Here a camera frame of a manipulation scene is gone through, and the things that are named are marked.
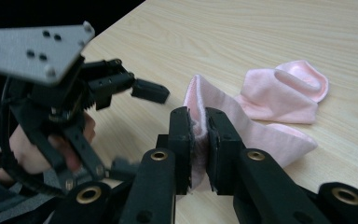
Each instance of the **human hand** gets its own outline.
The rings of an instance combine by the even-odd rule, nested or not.
[[[95,121],[87,113],[84,113],[84,116],[86,125],[83,135],[86,140],[91,143],[95,136]],[[50,135],[48,141],[64,156],[69,170],[75,172],[80,168],[81,161],[71,148],[69,142],[55,134]],[[29,141],[20,125],[10,136],[9,142],[10,148],[13,151],[19,166],[21,166],[28,174],[40,174],[51,167],[39,149]],[[2,168],[0,168],[0,183],[6,186],[14,183],[14,180]]]

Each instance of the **gray metal bracket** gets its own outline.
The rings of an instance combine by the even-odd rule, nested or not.
[[[0,29],[0,75],[57,85],[94,34],[86,21],[82,25]]]

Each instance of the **dark background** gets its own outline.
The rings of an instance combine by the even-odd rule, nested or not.
[[[0,0],[0,28],[82,24],[98,35],[144,0]],[[0,95],[5,78],[0,77]]]

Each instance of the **light wood tabletop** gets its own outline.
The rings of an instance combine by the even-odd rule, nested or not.
[[[316,123],[287,125],[319,146],[284,170],[314,192],[335,181],[358,188],[358,1],[146,0],[96,36],[83,55],[88,62],[119,58],[136,77],[171,92],[165,105],[126,91],[109,108],[91,109],[92,145],[107,165],[116,156],[139,161],[154,148],[196,74],[235,96],[249,69],[307,60],[329,79],[330,90]],[[238,220],[232,197],[194,190],[178,200],[176,223]]]

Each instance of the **pink sock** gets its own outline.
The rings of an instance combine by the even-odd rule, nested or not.
[[[314,123],[317,103],[327,92],[324,75],[306,61],[295,61],[249,70],[235,99],[251,119]]]
[[[192,161],[192,182],[195,188],[205,175],[208,159],[208,134],[205,107],[224,111],[247,147],[267,151],[285,166],[315,149],[317,143],[306,134],[281,124],[262,125],[249,119],[234,98],[226,95],[200,75],[188,86],[184,105],[190,109],[196,138],[195,158]]]

